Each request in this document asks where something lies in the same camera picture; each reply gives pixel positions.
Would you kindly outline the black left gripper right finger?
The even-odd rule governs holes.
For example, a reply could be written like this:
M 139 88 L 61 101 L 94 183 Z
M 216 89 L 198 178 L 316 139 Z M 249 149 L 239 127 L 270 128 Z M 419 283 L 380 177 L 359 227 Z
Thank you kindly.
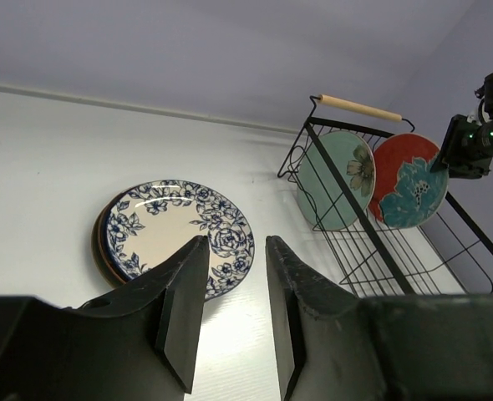
M 283 400 L 493 400 L 493 294 L 356 297 L 266 239 Z

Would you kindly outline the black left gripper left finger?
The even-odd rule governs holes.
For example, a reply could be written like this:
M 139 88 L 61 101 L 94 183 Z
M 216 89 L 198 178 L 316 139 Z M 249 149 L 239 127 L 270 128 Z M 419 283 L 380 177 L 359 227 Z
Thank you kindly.
M 191 392 L 210 247 L 79 308 L 0 296 L 0 400 L 181 400 Z

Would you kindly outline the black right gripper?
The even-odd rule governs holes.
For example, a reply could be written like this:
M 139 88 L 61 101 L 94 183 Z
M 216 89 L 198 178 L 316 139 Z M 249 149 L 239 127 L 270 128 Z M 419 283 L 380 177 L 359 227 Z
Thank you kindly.
M 451 178 L 481 178 L 493 160 L 493 73 L 475 91 L 476 108 L 452 117 L 431 173 L 445 171 Z

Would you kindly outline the red teal plate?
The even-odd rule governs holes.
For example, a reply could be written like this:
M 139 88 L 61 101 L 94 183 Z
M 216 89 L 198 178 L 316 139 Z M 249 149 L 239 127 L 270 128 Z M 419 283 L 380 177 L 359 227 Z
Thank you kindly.
M 425 223 L 440 208 L 449 175 L 431 173 L 439 146 L 422 135 L 398 134 L 374 151 L 375 187 L 369 210 L 380 223 L 397 229 Z

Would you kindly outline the dark teal plate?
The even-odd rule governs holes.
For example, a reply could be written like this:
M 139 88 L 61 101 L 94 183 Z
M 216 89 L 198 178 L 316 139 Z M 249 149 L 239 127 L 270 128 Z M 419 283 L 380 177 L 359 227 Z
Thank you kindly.
M 109 253 L 106 251 L 106 240 L 105 240 L 105 217 L 109 211 L 109 209 L 122 197 L 123 193 L 117 194 L 105 207 L 104 207 L 104 214 L 102 217 L 102 220 L 100 222 L 100 228 L 99 228 L 99 240 L 100 240 L 100 249 L 102 256 L 105 259 L 105 262 L 107 263 L 109 269 L 113 272 L 113 274 L 116 277 L 116 280 L 118 281 L 119 285 L 118 287 L 124 285 L 126 283 L 126 279 L 122 274 L 119 274 L 115 269 L 114 269 L 114 263 L 112 262 L 112 259 L 109 257 Z

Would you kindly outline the white blue floral plate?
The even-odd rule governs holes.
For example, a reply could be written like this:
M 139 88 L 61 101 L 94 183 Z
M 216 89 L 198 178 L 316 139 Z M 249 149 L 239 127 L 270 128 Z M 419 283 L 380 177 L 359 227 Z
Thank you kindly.
M 188 180 L 129 188 L 105 223 L 106 251 L 126 281 L 158 266 L 195 236 L 209 240 L 207 300 L 236 288 L 254 262 L 254 235 L 241 210 L 218 191 Z

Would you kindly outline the grey reindeer plate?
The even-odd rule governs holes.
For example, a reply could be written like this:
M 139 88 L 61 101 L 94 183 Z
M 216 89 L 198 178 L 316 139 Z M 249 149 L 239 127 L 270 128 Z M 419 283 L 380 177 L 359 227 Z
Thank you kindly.
M 91 252 L 92 252 L 94 264 L 96 265 L 97 269 L 99 270 L 99 273 L 102 276 L 102 278 L 105 279 L 105 281 L 107 281 L 107 283 L 112 288 L 116 288 L 119 285 L 119 283 L 116 280 L 115 275 L 109 269 L 107 263 L 105 262 L 105 259 L 102 256 L 101 249 L 100 249 L 99 228 L 100 228 L 100 222 L 102 220 L 103 214 L 104 214 L 104 210 L 102 210 L 98 214 L 98 216 L 96 217 L 96 220 L 94 222 L 93 228 L 92 228 L 91 239 L 90 239 Z

